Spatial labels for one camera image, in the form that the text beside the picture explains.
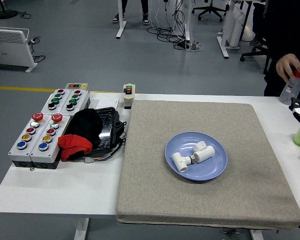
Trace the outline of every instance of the plastic bottle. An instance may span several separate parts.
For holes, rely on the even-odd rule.
[[[291,98],[297,98],[300,92],[300,72],[295,70],[293,74],[295,80],[289,79],[279,97],[279,101],[285,105],[291,105]]]

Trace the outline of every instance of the red cloth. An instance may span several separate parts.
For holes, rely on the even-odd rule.
[[[58,146],[62,148],[61,161],[65,162],[69,156],[79,151],[88,154],[92,150],[92,143],[78,135],[68,134],[58,138]]]

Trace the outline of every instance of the yellow floor line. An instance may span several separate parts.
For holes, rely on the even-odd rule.
[[[0,90],[13,90],[13,91],[32,91],[32,92],[54,92],[52,88],[34,88],[34,87],[17,87],[17,86],[0,86]]]
[[[0,86],[0,90],[51,92],[51,93],[53,93],[56,89],[53,89],[53,88],[36,88],[36,87],[18,87],[18,86]],[[115,92],[115,91],[90,91],[90,93],[119,94],[120,92]]]

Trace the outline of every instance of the control box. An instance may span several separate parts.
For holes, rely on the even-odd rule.
[[[70,89],[53,92],[15,141],[8,155],[16,167],[55,169],[58,166],[58,137],[63,136],[74,114],[90,105],[87,83],[67,86]]]
[[[72,93],[73,91],[70,89],[56,89],[45,103],[41,112],[44,114],[59,113]]]
[[[8,153],[16,167],[34,167],[30,154],[50,119],[48,114],[33,114]]]
[[[39,169],[56,169],[60,160],[58,138],[63,136],[70,122],[70,116],[62,116],[60,122],[50,119],[42,131],[30,157]]]
[[[62,115],[73,116],[82,109],[88,108],[90,105],[89,91],[87,90],[71,90],[70,95],[65,100],[65,104],[60,109]]]
[[[124,109],[131,109],[136,95],[136,85],[131,83],[124,84],[122,94],[124,100]]]

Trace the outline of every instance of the white table leg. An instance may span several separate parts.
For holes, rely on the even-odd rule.
[[[117,39],[121,38],[122,33],[124,32],[124,29],[126,27],[127,21],[123,20],[123,13],[122,13],[122,0],[118,0],[118,11],[119,11],[119,24],[120,24],[120,29],[116,35]]]
[[[73,218],[72,222],[76,227],[74,240],[85,240],[89,218]]]
[[[252,230],[250,229],[252,240],[264,240],[262,236],[262,230]]]
[[[191,12],[192,12],[192,0],[189,0],[188,16],[186,17],[186,24],[185,24],[185,40],[187,42],[190,42],[189,27],[190,27],[190,18],[191,18],[191,14],[192,14]]]
[[[223,26],[223,30],[222,30],[222,37],[221,36],[216,37],[219,47],[221,49],[223,58],[225,58],[225,59],[229,58],[229,54],[228,54],[227,48],[226,48],[226,43],[231,34],[231,27],[233,26],[233,23],[235,20],[235,18],[234,18],[235,4],[236,3],[234,2],[234,0],[231,0],[229,11],[225,15],[225,21],[224,21],[224,26]]]

